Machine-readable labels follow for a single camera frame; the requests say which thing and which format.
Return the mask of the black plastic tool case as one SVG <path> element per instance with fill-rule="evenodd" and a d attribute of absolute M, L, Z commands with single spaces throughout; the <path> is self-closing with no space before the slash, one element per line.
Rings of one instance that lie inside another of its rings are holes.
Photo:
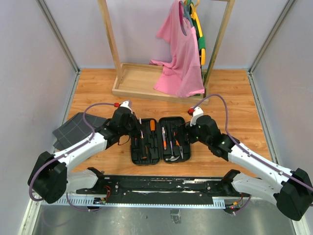
<path fill-rule="evenodd" d="M 153 148 L 153 140 L 150 131 L 150 120 L 152 119 L 155 120 L 156 122 L 157 148 Z M 131 135 L 131 144 L 130 144 L 131 160 L 135 165 L 155 165 L 159 163 L 161 160 L 164 160 L 164 152 L 166 151 L 163 148 L 162 127 L 165 127 L 166 142 L 168 148 L 170 141 L 175 142 L 174 132 L 177 131 L 177 127 L 184 124 L 185 120 L 183 117 L 162 117 L 159 120 L 156 120 L 154 118 L 145 118 L 141 119 L 141 122 L 143 126 L 142 130 L 145 139 L 145 145 L 147 147 L 148 158 L 146 160 L 142 158 L 140 134 L 136 133 Z M 135 138 L 137 138 L 137 145 L 134 144 Z M 178 163 L 185 162 L 191 158 L 190 144 L 184 145 L 182 147 L 184 158 L 183 159 L 180 158 Z"/>

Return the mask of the orange black pliers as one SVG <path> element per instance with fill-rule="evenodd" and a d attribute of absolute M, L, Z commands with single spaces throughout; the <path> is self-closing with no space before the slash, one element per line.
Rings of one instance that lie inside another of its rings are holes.
<path fill-rule="evenodd" d="M 178 142 L 178 139 L 176 137 L 176 132 L 174 132 L 174 138 L 175 138 L 175 142 L 176 142 L 176 145 L 179 147 L 179 151 L 180 151 L 180 156 L 181 158 L 183 159 L 184 156 L 183 156 L 183 147 L 180 145 L 180 143 Z"/>

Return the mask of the silver orange utility knife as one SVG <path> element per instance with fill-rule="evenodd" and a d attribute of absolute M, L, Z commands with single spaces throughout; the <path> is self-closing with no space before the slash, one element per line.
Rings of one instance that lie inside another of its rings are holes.
<path fill-rule="evenodd" d="M 163 148 L 164 150 L 167 150 L 165 127 L 162 127 L 162 139 L 163 139 Z"/>

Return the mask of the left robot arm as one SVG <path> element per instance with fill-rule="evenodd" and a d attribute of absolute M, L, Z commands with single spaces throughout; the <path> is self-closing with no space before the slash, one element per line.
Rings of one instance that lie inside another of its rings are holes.
<path fill-rule="evenodd" d="M 105 176 L 94 167 L 81 172 L 73 172 L 77 165 L 91 156 L 103 152 L 119 143 L 122 136 L 130 136 L 140 130 L 140 124 L 131 109 L 131 101 L 114 103 L 112 118 L 99 128 L 91 128 L 91 134 L 76 144 L 50 154 L 39 155 L 28 179 L 29 196 L 33 201 L 55 203 L 63 195 L 85 189 L 100 194 L 109 187 Z"/>

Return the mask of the claw hammer black grip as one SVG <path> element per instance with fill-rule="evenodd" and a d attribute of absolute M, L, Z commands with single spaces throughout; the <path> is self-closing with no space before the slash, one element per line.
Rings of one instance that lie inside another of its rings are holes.
<path fill-rule="evenodd" d="M 179 145 L 174 141 L 170 141 L 167 150 L 164 152 L 164 160 L 168 163 L 174 163 L 178 162 L 180 158 Z"/>

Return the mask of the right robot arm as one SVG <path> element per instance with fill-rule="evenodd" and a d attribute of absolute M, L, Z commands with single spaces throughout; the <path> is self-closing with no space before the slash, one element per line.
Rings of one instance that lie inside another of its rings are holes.
<path fill-rule="evenodd" d="M 191 120 L 181 125 L 176 134 L 179 143 L 201 142 L 214 156 L 255 174 L 250 177 L 238 170 L 230 170 L 221 184 L 224 194 L 249 194 L 274 204 L 291 220 L 302 219 L 313 204 L 313 186 L 306 171 L 280 166 L 256 154 L 236 138 L 221 133 L 215 120 L 204 115 L 200 107 L 190 108 L 188 114 Z"/>

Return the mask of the orange grid handle tool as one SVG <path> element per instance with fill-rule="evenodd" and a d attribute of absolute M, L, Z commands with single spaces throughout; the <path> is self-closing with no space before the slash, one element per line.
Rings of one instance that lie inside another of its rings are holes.
<path fill-rule="evenodd" d="M 153 119 L 150 120 L 150 131 L 153 140 L 153 148 L 157 148 L 156 122 Z"/>

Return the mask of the black orange screwdriver handle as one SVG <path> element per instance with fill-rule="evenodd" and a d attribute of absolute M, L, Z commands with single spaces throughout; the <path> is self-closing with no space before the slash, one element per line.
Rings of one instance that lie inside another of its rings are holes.
<path fill-rule="evenodd" d="M 147 153 L 147 147 L 145 145 L 145 139 L 144 139 L 143 130 L 142 130 L 143 126 L 142 126 L 141 119 L 139 119 L 139 124 L 140 124 L 140 141 L 141 141 L 142 158 L 146 160 L 148 158 L 148 153 Z"/>

